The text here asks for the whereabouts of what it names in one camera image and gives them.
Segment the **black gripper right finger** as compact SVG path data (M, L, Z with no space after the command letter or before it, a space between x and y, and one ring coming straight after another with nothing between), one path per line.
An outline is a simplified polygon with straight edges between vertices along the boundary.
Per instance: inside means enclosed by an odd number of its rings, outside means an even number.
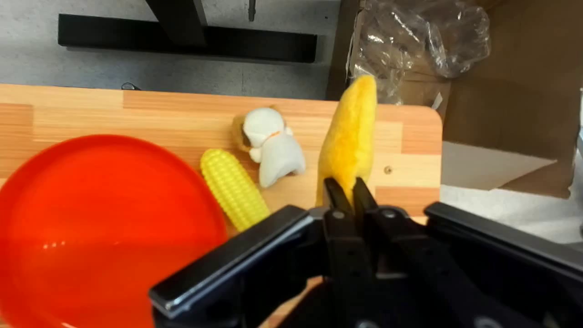
M380 205L363 178L354 205L376 269L405 280L414 316L429 328L476 328L482 291L449 247L396 205Z

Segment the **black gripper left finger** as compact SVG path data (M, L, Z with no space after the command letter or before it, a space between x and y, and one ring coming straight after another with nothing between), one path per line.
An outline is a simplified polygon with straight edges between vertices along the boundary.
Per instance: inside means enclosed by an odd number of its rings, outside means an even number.
M358 305L354 294L360 282L358 231L349 196L332 176L325 180L325 205L325 234L330 262L329 283L334 291L336 320L341 328L356 328Z

